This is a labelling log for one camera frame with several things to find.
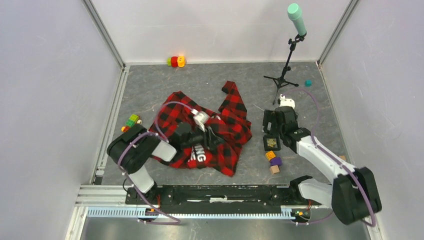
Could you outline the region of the red black plaid shirt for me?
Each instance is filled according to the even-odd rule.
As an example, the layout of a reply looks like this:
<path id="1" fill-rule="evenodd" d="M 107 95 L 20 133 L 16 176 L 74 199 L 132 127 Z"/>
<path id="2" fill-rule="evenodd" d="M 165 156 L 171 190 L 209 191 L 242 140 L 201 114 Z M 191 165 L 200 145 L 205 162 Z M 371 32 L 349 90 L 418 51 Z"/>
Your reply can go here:
<path id="1" fill-rule="evenodd" d="M 175 157 L 158 161 L 176 169 L 213 168 L 232 177 L 244 144 L 252 138 L 247 109 L 233 81 L 221 89 L 226 97 L 217 112 L 207 109 L 182 91 L 173 92 L 149 128 L 166 136 Z"/>

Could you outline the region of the black square frame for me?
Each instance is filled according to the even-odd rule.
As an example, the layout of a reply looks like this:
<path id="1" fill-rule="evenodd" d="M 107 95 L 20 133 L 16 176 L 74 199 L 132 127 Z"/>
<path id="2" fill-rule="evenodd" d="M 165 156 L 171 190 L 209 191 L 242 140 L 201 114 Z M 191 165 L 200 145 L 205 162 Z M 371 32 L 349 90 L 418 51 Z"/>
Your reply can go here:
<path id="1" fill-rule="evenodd" d="M 266 143 L 267 139 L 276 139 L 276 141 L 278 143 L 278 147 L 277 148 L 268 148 L 267 143 Z M 280 151 L 281 150 L 280 139 L 277 136 L 266 134 L 266 135 L 263 136 L 263 147 L 264 147 L 265 151 Z"/>

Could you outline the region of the gold brooch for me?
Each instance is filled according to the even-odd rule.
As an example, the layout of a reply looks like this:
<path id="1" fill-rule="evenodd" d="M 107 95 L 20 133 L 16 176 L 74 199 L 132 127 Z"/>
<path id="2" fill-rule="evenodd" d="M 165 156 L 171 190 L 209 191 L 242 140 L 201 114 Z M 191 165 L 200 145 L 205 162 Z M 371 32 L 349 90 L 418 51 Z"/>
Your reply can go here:
<path id="1" fill-rule="evenodd" d="M 275 138 L 267 138 L 266 139 L 266 146 L 268 148 L 276 149 L 278 147 L 277 140 Z"/>

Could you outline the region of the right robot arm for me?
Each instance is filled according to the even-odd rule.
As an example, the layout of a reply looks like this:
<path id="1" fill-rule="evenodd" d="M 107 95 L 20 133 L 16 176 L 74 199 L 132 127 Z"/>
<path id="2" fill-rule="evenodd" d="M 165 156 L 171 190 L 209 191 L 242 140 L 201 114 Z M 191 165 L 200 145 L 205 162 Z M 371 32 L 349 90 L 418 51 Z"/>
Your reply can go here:
<path id="1" fill-rule="evenodd" d="M 290 182 L 289 199 L 295 204 L 315 201 L 332 209 L 338 220 L 350 225 L 371 218 L 376 225 L 376 213 L 383 206 L 374 173 L 367 167 L 356 167 L 320 143 L 311 131 L 298 125 L 298 114 L 291 106 L 265 110 L 262 127 L 264 137 L 275 139 L 277 149 L 284 145 L 309 161 L 327 179 L 319 182 L 304 175 Z"/>

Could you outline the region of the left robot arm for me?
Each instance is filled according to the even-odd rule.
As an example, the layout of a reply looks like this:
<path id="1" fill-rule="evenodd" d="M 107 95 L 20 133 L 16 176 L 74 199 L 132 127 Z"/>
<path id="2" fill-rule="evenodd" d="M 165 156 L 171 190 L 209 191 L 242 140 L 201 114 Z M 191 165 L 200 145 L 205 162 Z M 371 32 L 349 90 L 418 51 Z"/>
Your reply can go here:
<path id="1" fill-rule="evenodd" d="M 171 162 L 182 156 L 184 148 L 198 145 L 217 153 L 218 147 L 224 143 L 225 140 L 209 126 L 202 130 L 199 126 L 192 128 L 187 122 L 179 123 L 169 142 L 166 142 L 158 133 L 136 124 L 113 140 L 106 153 L 138 189 L 139 199 L 151 204 L 157 198 L 157 190 L 154 188 L 155 181 L 144 166 L 148 159 L 157 157 Z"/>

